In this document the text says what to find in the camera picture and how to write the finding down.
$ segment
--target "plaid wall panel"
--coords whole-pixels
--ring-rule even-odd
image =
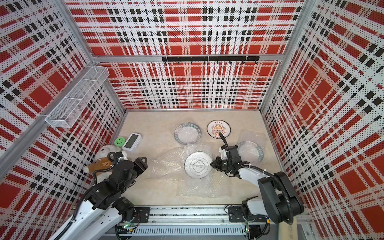
[[[322,239],[384,238],[384,1],[317,1],[266,108]]]
[[[54,1],[0,4],[0,155],[88,63]]]
[[[0,239],[48,239],[61,227],[91,183],[83,167],[121,116],[102,86],[71,129],[47,127],[37,137],[0,182]]]
[[[103,63],[127,109],[258,109],[277,61],[198,63]]]
[[[95,55],[283,53],[304,0],[65,0]]]

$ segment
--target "wire mesh basket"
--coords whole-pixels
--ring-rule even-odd
[[[45,121],[52,127],[71,128],[108,76],[106,67],[92,66]]]

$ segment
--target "metal vent grill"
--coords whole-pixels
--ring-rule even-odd
[[[140,226],[134,235],[245,235],[243,225],[231,226]]]

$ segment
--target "stuffed toy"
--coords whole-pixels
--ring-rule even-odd
[[[90,165],[85,166],[83,168],[83,171],[85,173],[92,174],[96,170],[103,170],[103,169],[110,168],[112,166],[113,162],[108,160],[107,154],[110,153],[110,152],[120,152],[120,151],[121,151],[121,147],[117,147],[117,146],[114,146],[114,145],[105,145],[105,146],[103,146],[96,153],[96,156],[95,156],[96,162],[92,163]],[[97,181],[101,182],[104,179],[107,179],[111,173],[112,173],[112,171],[96,173]]]

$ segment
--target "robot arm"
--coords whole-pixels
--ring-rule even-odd
[[[304,212],[304,206],[294,190],[288,176],[283,172],[271,174],[249,162],[243,162],[237,151],[237,145],[228,146],[221,133],[224,146],[221,157],[217,157],[211,166],[226,174],[230,173],[240,179],[247,180],[260,188],[261,198],[250,198],[243,201],[243,217],[253,219],[256,215],[267,215],[274,223],[293,223],[293,217]]]
[[[120,159],[124,156],[117,152],[115,157]],[[135,178],[147,168],[146,157],[137,158],[134,162],[119,161],[114,165],[108,179],[92,186],[84,194],[84,198],[78,203],[77,211],[75,210],[76,215],[72,215],[50,240],[98,239],[122,220],[132,220],[136,214],[134,205],[125,197],[121,197],[121,194],[132,186]]]

